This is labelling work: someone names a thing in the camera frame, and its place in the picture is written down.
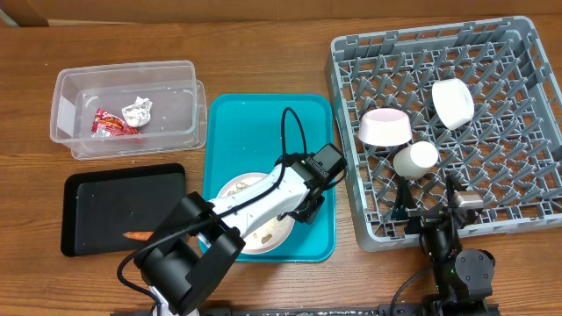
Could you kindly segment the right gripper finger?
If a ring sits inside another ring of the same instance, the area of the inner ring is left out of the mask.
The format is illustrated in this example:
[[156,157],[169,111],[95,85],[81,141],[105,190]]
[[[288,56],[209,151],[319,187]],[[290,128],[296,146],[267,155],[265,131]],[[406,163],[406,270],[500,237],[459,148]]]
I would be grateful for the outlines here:
[[416,210],[416,203],[408,187],[408,181],[405,177],[400,176],[393,205],[393,219],[409,219],[409,213]]
[[445,185],[448,193],[465,191],[465,187],[459,182],[455,175],[447,173],[445,177]]

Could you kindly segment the white cup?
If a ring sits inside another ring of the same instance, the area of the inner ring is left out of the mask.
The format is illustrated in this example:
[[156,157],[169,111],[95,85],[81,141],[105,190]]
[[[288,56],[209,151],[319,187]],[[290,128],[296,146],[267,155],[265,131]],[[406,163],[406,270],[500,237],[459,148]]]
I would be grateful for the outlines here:
[[401,149],[393,158],[396,174],[407,180],[422,178],[437,163],[437,148],[430,142],[418,141]]

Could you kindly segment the white plate with peanut shells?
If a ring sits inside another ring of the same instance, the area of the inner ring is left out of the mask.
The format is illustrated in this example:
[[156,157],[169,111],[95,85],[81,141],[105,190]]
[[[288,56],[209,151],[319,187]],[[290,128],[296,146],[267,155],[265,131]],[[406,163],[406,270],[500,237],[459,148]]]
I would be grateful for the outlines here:
[[[226,183],[220,189],[217,197],[234,195],[265,177],[264,173],[239,175]],[[274,250],[289,237],[294,225],[295,220],[291,217],[284,217],[281,220],[275,217],[269,220],[244,239],[246,245],[241,252],[245,255],[261,255]]]

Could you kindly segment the pink shallow bowl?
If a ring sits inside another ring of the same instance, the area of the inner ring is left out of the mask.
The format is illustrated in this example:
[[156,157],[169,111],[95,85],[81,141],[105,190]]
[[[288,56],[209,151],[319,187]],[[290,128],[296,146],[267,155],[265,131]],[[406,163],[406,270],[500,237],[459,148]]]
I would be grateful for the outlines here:
[[400,110],[381,108],[366,112],[361,120],[357,137],[375,147],[396,147],[412,139],[408,115]]

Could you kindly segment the white bowl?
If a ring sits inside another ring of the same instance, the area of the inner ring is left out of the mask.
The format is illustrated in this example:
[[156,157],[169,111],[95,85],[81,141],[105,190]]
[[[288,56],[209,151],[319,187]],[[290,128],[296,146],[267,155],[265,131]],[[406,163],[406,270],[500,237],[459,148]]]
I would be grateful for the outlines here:
[[434,82],[431,96],[438,118],[449,130],[472,121],[474,102],[462,80],[453,78]]

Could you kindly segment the orange carrot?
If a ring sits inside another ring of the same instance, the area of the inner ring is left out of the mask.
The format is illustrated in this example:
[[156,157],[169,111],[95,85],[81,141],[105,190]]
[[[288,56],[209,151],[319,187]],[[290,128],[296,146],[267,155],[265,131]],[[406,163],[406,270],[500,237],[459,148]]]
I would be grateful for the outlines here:
[[126,232],[122,233],[124,237],[133,241],[147,241],[153,232]]

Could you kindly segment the white tissue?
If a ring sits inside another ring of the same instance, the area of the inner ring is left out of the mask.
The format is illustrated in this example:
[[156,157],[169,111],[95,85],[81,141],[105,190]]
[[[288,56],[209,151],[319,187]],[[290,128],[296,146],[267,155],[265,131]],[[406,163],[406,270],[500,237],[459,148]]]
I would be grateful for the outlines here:
[[122,116],[131,127],[141,127],[146,125],[151,119],[151,108],[153,102],[149,98],[136,97],[133,104],[124,107]]

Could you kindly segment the red snack wrapper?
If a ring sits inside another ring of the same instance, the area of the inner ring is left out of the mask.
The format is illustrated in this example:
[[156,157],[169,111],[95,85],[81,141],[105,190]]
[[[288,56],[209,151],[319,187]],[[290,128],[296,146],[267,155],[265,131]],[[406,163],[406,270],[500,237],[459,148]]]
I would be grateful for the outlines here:
[[93,137],[111,137],[139,134],[139,131],[108,111],[98,109],[92,124]]

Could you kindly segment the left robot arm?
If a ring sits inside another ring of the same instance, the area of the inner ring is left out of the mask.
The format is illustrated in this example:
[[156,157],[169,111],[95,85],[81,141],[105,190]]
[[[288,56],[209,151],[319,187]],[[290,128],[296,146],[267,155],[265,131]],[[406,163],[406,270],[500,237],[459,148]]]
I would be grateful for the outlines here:
[[218,287],[249,234],[277,217],[313,223],[346,165],[328,143],[318,152],[283,152],[265,178],[230,196],[192,192],[119,264],[117,279],[152,298],[155,315],[188,315]]

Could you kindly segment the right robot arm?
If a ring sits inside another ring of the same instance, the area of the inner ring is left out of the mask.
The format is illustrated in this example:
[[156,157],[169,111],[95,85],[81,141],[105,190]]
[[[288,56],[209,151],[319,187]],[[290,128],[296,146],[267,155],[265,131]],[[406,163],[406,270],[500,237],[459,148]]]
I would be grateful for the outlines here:
[[[467,190],[451,174],[445,179],[446,201],[428,211],[416,207],[407,180],[399,178],[391,219],[405,220],[406,234],[416,234],[429,266],[411,276],[395,292],[388,307],[390,315],[498,315],[497,306],[486,304],[493,294],[495,258],[483,249],[464,249],[458,231],[482,213],[484,202],[474,190]],[[436,293],[419,305],[399,309],[400,294],[417,278],[432,272]]]

